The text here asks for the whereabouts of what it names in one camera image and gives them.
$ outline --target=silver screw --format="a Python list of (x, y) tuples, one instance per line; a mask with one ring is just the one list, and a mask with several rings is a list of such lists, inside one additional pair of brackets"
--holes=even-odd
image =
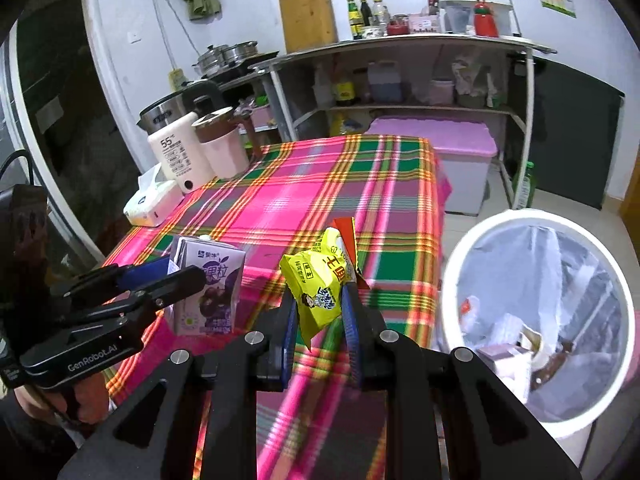
[(463, 363), (468, 363), (471, 359), (474, 358), (474, 354), (469, 348), (458, 348), (453, 355), (456, 357), (458, 361), (462, 361)]
[(176, 350), (174, 353), (171, 354), (170, 359), (174, 365), (181, 365), (183, 362), (189, 359), (189, 352), (182, 349)]
[(395, 343), (400, 339), (400, 336), (395, 330), (383, 330), (380, 332), (380, 339), (385, 343)]
[(261, 343), (264, 339), (264, 334), (262, 332), (258, 332), (254, 330), (253, 332), (249, 332), (244, 336), (244, 340), (247, 341), (250, 345), (257, 345)]

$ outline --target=white wall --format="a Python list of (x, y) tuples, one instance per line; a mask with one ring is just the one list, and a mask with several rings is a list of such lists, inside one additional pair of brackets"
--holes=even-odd
[[(133, 115), (168, 93), (170, 64), (158, 31), (151, 0), (99, 0), (113, 65)], [(196, 54), (173, 14), (159, 0), (178, 64), (188, 75)], [(186, 21), (186, 7), (173, 0)], [(551, 59), (593, 75), (626, 94), (625, 111), (614, 150), (607, 192), (624, 196), (638, 150), (640, 130), (639, 52), (607, 0), (574, 0), (578, 18), (543, 9), (539, 0), (513, 0), (523, 35), (558, 50)], [(200, 49), (208, 44), (257, 40), (262, 52), (284, 51), (278, 0), (220, 0), (222, 18), (210, 23), (188, 23)], [(332, 0), (340, 40), (350, 38), (346, 0)], [(385, 0), (392, 13), (417, 12), (425, 0)], [(142, 40), (129, 44), (127, 32)]]

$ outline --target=person's arm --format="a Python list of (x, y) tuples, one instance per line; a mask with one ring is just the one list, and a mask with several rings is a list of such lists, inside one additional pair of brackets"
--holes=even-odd
[[(103, 420), (109, 409), (109, 396), (101, 374), (74, 386), (80, 404), (78, 418), (89, 424)], [(66, 432), (55, 424), (53, 413), (39, 399), (20, 387), (0, 400), (0, 479), (55, 479), (63, 465), (76, 452)], [(61, 412), (66, 402), (59, 394), (45, 394)]]

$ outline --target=white tissue pack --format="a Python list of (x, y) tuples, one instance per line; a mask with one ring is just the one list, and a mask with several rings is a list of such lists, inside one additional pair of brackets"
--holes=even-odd
[(159, 176), (156, 164), (138, 177), (138, 190), (124, 206), (131, 225), (158, 227), (182, 201), (182, 191), (175, 180)]

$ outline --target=table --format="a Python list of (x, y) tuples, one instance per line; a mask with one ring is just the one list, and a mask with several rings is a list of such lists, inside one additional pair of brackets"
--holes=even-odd
[[(426, 140), (345, 136), (263, 147), (240, 178), (215, 180), (185, 197), (158, 228), (134, 228), (106, 264), (140, 264), (166, 254), (172, 235), (209, 234), (246, 251), (236, 334), (175, 336), (162, 312), (145, 349), (106, 372), (119, 404), (177, 348), (203, 353), (244, 333), (258, 312), (279, 306), (285, 253), (310, 248), (336, 217), (355, 218), (358, 258), (390, 328), (427, 346), (434, 326), (444, 203), (450, 193)], [(258, 478), (382, 478), (384, 396), (348, 384), (338, 318), (307, 350), (296, 343), (294, 373), (282, 393), (258, 393)], [(194, 477), (199, 475), (201, 429)]]

